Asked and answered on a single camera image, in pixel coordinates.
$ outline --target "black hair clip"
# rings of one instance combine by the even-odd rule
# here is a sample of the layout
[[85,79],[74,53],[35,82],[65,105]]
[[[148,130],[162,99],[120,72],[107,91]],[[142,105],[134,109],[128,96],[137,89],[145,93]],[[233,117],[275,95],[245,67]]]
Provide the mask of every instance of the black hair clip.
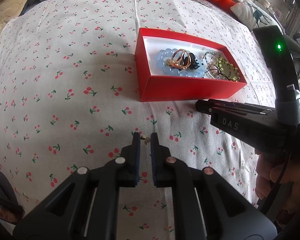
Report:
[[199,68],[199,63],[198,61],[195,59],[195,55],[193,53],[189,53],[189,56],[190,56],[190,59],[191,59],[191,63],[190,63],[190,66],[189,68],[192,69],[192,70],[195,70],[197,68]]

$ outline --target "jewelry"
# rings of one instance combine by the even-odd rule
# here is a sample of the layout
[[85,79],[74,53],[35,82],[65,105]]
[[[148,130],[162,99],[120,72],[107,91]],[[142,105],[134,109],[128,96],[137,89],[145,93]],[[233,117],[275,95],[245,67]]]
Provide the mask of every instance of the jewelry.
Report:
[[[178,49],[169,48],[160,50],[157,54],[154,55],[156,67],[162,70],[162,72],[168,76],[204,78],[205,70],[204,67],[200,68],[198,57],[188,50],[183,49],[179,50],[179,52],[177,51]],[[188,64],[189,58],[190,65],[186,69],[175,68],[175,65],[171,65],[173,60],[174,63],[175,61],[177,61],[178,64],[185,68]]]
[[[208,62],[208,60],[207,60],[207,55],[211,55],[210,62]],[[240,74],[238,73],[238,68],[233,67],[233,64],[230,64],[229,62],[227,62],[226,59],[221,57],[219,54],[216,54],[214,52],[206,52],[204,54],[204,59],[207,63],[207,67],[206,67],[207,71],[205,72],[205,74],[209,75],[211,78],[226,79],[226,80],[234,81],[234,82],[237,82],[238,80],[240,80],[240,76],[239,76]],[[225,75],[223,73],[225,67],[228,67],[230,69],[228,75]],[[233,70],[233,72],[234,72],[234,77],[232,77],[232,78],[230,78],[230,76],[232,74],[231,70]]]
[[[176,59],[176,56],[179,52],[181,52],[181,55],[178,56],[178,58]],[[191,65],[190,53],[184,49],[178,49],[176,52],[172,54],[171,59],[166,60],[166,65],[181,70],[185,70]]]
[[198,61],[195,58],[196,56],[191,52],[189,53],[189,55],[190,55],[190,60],[191,60],[191,64],[190,64],[189,68],[192,70],[196,70],[197,68],[200,67]]

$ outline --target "deer print pillow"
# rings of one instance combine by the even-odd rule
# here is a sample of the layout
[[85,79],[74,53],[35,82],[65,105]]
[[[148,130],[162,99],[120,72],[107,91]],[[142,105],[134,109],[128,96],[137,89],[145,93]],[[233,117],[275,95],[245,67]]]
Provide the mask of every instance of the deer print pillow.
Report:
[[250,0],[244,0],[230,7],[231,11],[237,16],[242,24],[246,25],[250,31],[254,28],[277,25],[282,32],[279,24],[264,10],[256,6]]

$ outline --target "gold ring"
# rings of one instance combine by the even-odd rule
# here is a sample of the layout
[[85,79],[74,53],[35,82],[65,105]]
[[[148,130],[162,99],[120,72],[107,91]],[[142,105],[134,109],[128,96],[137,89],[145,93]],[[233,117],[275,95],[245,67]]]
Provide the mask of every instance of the gold ring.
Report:
[[[175,56],[179,52],[182,52],[182,53],[177,58],[177,60],[175,60]],[[184,57],[185,54],[187,54],[187,57],[188,57],[187,64],[185,64],[185,57]],[[191,65],[191,58],[190,58],[189,53],[186,50],[184,50],[184,49],[178,49],[175,53],[173,53],[171,59],[167,59],[166,60],[166,64],[167,64],[167,66],[171,66],[171,67],[174,67],[174,68],[185,70],[185,69],[187,69]]]

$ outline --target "cherry print fabric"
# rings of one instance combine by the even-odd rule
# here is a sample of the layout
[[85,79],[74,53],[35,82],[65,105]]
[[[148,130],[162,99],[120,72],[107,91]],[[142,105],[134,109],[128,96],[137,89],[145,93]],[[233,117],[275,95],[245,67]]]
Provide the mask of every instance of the cherry print fabric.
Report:
[[[229,100],[274,106],[270,73],[249,30],[208,2],[44,1],[0,36],[0,171],[26,213],[78,167],[120,156],[134,132],[157,132],[173,156],[190,167],[213,167],[255,205],[253,148],[211,126],[195,101],[139,102],[140,27],[226,45],[248,82]],[[171,190],[153,186],[145,141],[139,184],[120,191],[117,234],[174,238]]]

